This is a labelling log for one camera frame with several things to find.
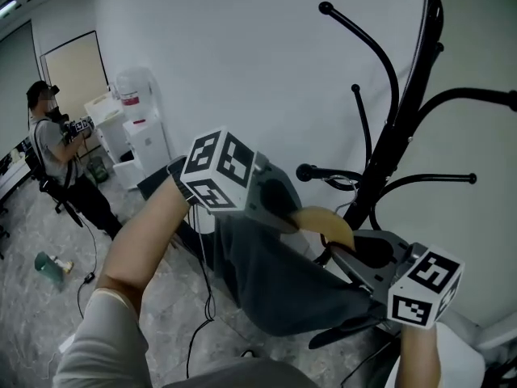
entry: tiled floor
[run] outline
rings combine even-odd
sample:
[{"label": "tiled floor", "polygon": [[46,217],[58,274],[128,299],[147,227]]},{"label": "tiled floor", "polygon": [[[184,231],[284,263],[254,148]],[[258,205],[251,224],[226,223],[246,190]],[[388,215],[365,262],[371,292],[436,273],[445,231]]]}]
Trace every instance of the tiled floor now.
[{"label": "tiled floor", "polygon": [[[143,205],[138,191],[122,190],[115,176],[101,184],[114,213],[127,220]],[[72,335],[81,318],[77,289],[92,269],[94,249],[86,228],[70,217],[56,214],[52,200],[41,194],[37,182],[28,180],[6,202],[9,213],[0,224],[11,233],[0,239],[0,387],[48,387],[61,354],[57,347]],[[99,251],[99,266],[110,239],[92,227]],[[62,289],[34,269],[39,251],[73,260],[74,270]],[[81,305],[86,305],[94,286],[86,286]],[[191,374],[203,371],[214,360],[236,356],[250,346],[274,359],[287,361],[309,375],[321,387],[339,382],[386,338],[377,330],[356,335],[315,351],[308,350],[313,334],[275,338],[261,332],[220,291],[214,290],[217,317],[195,339]],[[147,359],[156,387],[184,379],[188,343],[204,321],[204,280],[196,260],[183,249],[170,247],[156,276],[145,292],[141,328],[149,341]],[[357,375],[347,386],[366,386]]]}]

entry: person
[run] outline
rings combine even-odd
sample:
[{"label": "person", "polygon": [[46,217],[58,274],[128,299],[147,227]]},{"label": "person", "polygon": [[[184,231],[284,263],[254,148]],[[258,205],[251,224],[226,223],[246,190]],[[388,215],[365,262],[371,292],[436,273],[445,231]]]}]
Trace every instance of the person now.
[{"label": "person", "polygon": [[[46,174],[66,188],[67,201],[95,227],[104,230],[113,239],[122,225],[111,212],[106,197],[88,180],[81,163],[76,159],[79,147],[91,135],[91,130],[82,131],[70,143],[66,143],[60,125],[52,122],[46,115],[52,102],[53,93],[46,82],[38,81],[29,88],[29,138],[36,156],[43,160],[41,164]],[[65,186],[68,171],[69,182]]]},{"label": "person", "polygon": [[[95,291],[75,339],[65,352],[53,379],[55,388],[79,387],[151,387],[145,359],[147,343],[138,326],[142,296],[153,278],[167,246],[185,218],[190,205],[172,177],[166,179],[145,203],[144,208],[116,236],[105,259]],[[418,354],[431,337],[403,334],[412,341],[403,352]],[[437,352],[425,348],[426,359],[438,361]],[[402,372],[414,365],[402,362]],[[422,374],[436,372],[431,367]],[[398,388],[424,386],[436,388],[420,375],[407,371]],[[316,384],[291,365],[268,358],[228,359],[208,372],[168,388],[316,388]]]}]

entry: gray cloth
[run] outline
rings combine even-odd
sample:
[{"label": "gray cloth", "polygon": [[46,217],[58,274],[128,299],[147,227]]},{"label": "gray cloth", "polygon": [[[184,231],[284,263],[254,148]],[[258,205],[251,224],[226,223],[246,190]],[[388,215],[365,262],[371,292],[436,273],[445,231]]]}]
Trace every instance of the gray cloth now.
[{"label": "gray cloth", "polygon": [[[145,360],[148,344],[135,310],[121,294],[97,289],[75,340],[65,352],[54,388],[151,387]],[[207,373],[167,388],[317,388],[291,365],[269,359],[233,358]]]},{"label": "gray cloth", "polygon": [[371,306],[366,290],[317,266],[283,244],[278,232],[249,218],[219,221],[213,242],[208,265],[251,321],[270,335],[338,327]]},{"label": "gray cloth", "polygon": [[[35,143],[34,130],[38,122],[41,120],[43,122],[38,125],[36,137],[38,146],[40,147],[41,157],[43,158],[44,169],[48,176],[53,177],[61,186],[63,186],[65,184],[68,165],[59,162],[51,151],[51,149],[63,142],[63,134],[59,128],[59,124],[52,122],[48,118],[35,118],[34,116],[31,116],[29,121],[29,138],[32,143],[32,148],[34,148],[36,156],[40,159]],[[77,177],[80,177],[84,172],[81,164],[78,163],[75,158],[72,162],[71,171],[72,174],[69,185],[74,185]]]}]

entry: strap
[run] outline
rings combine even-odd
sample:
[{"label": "strap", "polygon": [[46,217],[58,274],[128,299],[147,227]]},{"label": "strap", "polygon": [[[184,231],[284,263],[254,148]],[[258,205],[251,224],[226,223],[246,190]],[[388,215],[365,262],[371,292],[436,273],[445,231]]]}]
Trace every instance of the strap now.
[{"label": "strap", "polygon": [[[41,166],[43,167],[43,171],[45,174],[47,174],[47,170],[45,169],[45,164],[43,161],[43,156],[41,155],[40,145],[38,144],[38,137],[36,135],[36,131],[38,129],[38,126],[46,119],[38,121],[36,124],[36,127],[34,128],[34,142],[36,143],[36,150],[38,151],[39,159]],[[63,184],[63,188],[66,190],[70,185],[70,180],[72,179],[72,160],[68,161],[67,163],[67,169],[66,169],[66,176],[65,176],[65,183]]]}]

